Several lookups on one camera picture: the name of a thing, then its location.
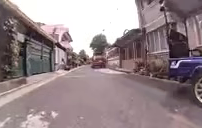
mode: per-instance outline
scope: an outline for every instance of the red car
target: red car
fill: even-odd
[[[93,56],[91,67],[92,68],[95,68],[95,67],[105,68],[106,67],[106,58],[101,55]]]

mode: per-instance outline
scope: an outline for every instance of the pink building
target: pink building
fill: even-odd
[[[67,52],[73,51],[70,44],[72,42],[69,28],[64,25],[42,25],[41,28],[57,40],[55,48],[55,67],[56,70],[61,69],[67,62]]]

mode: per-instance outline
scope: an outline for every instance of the metal gate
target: metal gate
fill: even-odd
[[[41,42],[30,40],[27,42],[27,68],[30,75],[51,71],[51,48]]]

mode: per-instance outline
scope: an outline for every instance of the asphalt road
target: asphalt road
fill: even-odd
[[[0,128],[202,128],[186,88],[89,66],[0,108]]]

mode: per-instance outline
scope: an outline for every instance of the curb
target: curb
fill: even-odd
[[[20,90],[20,89],[23,89],[23,88],[25,88],[25,87],[29,87],[29,86],[32,86],[32,85],[35,85],[35,84],[40,84],[42,81],[43,81],[43,84],[49,83],[49,82],[55,80],[55,79],[58,78],[58,77],[64,76],[64,75],[66,75],[66,74],[68,74],[68,73],[71,73],[71,72],[73,72],[73,71],[75,71],[75,70],[77,70],[77,69],[80,69],[80,68],[82,68],[82,67],[83,67],[83,66],[74,68],[74,69],[72,69],[72,70],[70,70],[70,71],[68,71],[68,72],[64,72],[64,73],[61,73],[61,74],[59,74],[59,75],[57,75],[57,76],[53,76],[52,78],[50,78],[50,79],[48,79],[48,80],[45,80],[45,81],[44,81],[44,80],[39,80],[39,81],[30,83],[30,84],[25,84],[25,85],[19,86],[19,87],[17,87],[17,88],[13,88],[13,89],[11,89],[11,90],[9,90],[9,91],[6,91],[6,92],[2,92],[2,93],[0,93],[0,97],[5,96],[5,95],[8,95],[8,94],[11,94],[11,93],[16,92],[16,91],[18,91],[18,90]]]
[[[127,73],[128,75],[139,76],[139,77],[143,77],[143,78],[146,78],[146,79],[155,80],[155,81],[159,81],[159,82],[164,82],[164,83],[169,83],[169,84],[178,84],[178,85],[188,85],[186,83],[179,83],[177,81],[172,81],[172,80],[168,80],[168,79],[159,79],[159,78],[156,78],[156,77],[150,77],[150,76],[135,74],[135,73],[130,72],[130,71],[123,71],[123,70],[119,70],[119,69],[116,69],[116,68],[109,68],[109,69],[119,71],[119,72],[124,72],[124,73]]]

